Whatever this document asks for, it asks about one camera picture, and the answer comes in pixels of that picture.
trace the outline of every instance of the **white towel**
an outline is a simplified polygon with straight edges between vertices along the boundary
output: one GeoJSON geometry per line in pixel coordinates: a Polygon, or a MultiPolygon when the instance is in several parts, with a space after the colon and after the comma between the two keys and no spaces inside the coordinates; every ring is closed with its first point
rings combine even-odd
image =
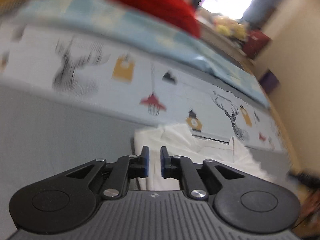
{"type": "Polygon", "coordinates": [[[261,169],[260,163],[253,159],[250,151],[235,137],[231,137],[229,144],[195,138],[186,124],[139,130],[135,132],[134,145],[137,155],[141,153],[144,145],[149,147],[149,176],[146,179],[139,179],[142,190],[180,189],[177,180],[161,177],[160,148],[162,146],[167,147],[170,156],[185,156],[194,163],[213,159],[258,178],[272,181],[272,177],[261,169]]]}

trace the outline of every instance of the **ribbed plastic surface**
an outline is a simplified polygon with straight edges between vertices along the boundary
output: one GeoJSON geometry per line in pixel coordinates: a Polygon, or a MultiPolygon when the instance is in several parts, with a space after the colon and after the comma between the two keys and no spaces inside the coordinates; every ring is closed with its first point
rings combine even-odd
{"type": "Polygon", "coordinates": [[[72,231],[37,235],[19,230],[11,240],[294,240],[290,231],[253,235],[218,219],[204,201],[190,200],[181,191],[129,191],[125,198],[105,201],[95,216],[72,231]]]}

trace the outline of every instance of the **red clothing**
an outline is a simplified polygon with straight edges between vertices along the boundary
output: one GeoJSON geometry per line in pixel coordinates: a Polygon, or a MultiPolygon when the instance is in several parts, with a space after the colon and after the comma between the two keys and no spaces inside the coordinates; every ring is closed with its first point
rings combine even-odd
{"type": "Polygon", "coordinates": [[[184,0],[118,0],[175,25],[192,36],[200,37],[194,9],[184,0]]]}

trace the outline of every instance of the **wall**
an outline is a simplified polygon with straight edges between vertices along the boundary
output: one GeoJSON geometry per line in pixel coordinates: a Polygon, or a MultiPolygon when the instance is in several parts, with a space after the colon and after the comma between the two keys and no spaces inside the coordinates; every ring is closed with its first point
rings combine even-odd
{"type": "MultiPolygon", "coordinates": [[[[263,33],[274,41],[306,3],[307,0],[283,0],[268,22],[264,25],[262,29],[263,33]]],[[[264,53],[261,53],[255,60],[257,67],[253,70],[253,73],[258,79],[268,69],[268,64],[264,63],[263,54],[264,53]]]]}
{"type": "Polygon", "coordinates": [[[320,171],[320,0],[292,0],[292,8],[287,0],[285,5],[291,12],[273,19],[281,30],[270,23],[274,41],[257,59],[257,68],[269,68],[280,81],[270,99],[301,166],[320,171]]]}

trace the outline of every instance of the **red lamp print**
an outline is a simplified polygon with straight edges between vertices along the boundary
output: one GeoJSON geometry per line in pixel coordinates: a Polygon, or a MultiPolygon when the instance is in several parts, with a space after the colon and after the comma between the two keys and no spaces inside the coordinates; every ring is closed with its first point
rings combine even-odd
{"type": "Polygon", "coordinates": [[[159,102],[154,92],[148,98],[141,99],[140,104],[148,106],[149,114],[155,116],[159,115],[160,110],[167,111],[167,108],[159,102]]]}
{"type": "Polygon", "coordinates": [[[266,141],[266,137],[262,135],[261,132],[259,132],[259,140],[265,142],[266,141]]]}
{"type": "Polygon", "coordinates": [[[167,111],[167,108],[159,102],[158,97],[155,94],[155,77],[154,77],[154,65],[151,62],[151,86],[152,94],[148,98],[143,98],[140,101],[140,105],[148,106],[149,114],[158,116],[160,110],[167,111]]]}

